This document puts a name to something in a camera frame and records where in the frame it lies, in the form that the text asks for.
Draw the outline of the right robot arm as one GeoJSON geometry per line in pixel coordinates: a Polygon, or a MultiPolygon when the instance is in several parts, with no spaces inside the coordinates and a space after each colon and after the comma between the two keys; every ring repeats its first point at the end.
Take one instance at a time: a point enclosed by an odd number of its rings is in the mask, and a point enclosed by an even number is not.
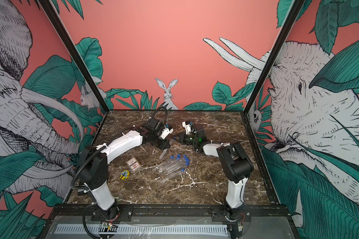
{"type": "Polygon", "coordinates": [[[219,158],[223,172],[228,179],[225,201],[230,209],[244,204],[244,188],[254,170],[252,161],[239,141],[230,143],[208,140],[202,124],[182,122],[184,132],[176,134],[174,140],[191,146],[195,152],[219,158]]]}

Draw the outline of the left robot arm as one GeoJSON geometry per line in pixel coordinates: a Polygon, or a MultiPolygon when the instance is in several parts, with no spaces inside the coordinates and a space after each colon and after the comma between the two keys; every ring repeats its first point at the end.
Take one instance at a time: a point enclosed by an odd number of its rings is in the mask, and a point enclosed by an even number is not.
{"type": "Polygon", "coordinates": [[[127,151],[145,143],[160,150],[170,148],[168,136],[173,131],[171,125],[151,118],[142,125],[121,130],[108,143],[86,146],[79,156],[71,189],[89,192],[101,210],[110,210],[116,206],[116,200],[107,184],[108,165],[127,151]]]}

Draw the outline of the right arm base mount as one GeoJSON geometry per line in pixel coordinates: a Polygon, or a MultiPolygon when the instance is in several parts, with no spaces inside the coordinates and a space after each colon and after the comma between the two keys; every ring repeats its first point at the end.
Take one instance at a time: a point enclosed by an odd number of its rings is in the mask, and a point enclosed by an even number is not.
{"type": "Polygon", "coordinates": [[[214,205],[209,211],[214,222],[251,222],[251,212],[247,205],[241,205],[238,208],[230,208],[228,205],[214,205]]]}

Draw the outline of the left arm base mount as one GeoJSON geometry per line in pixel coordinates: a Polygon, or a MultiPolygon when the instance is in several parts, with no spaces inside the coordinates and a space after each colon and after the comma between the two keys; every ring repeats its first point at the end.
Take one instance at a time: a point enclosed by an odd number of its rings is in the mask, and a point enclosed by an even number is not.
{"type": "Polygon", "coordinates": [[[131,221],[133,206],[116,205],[108,210],[103,210],[99,206],[95,206],[91,221],[94,222],[129,222],[131,221]]]}

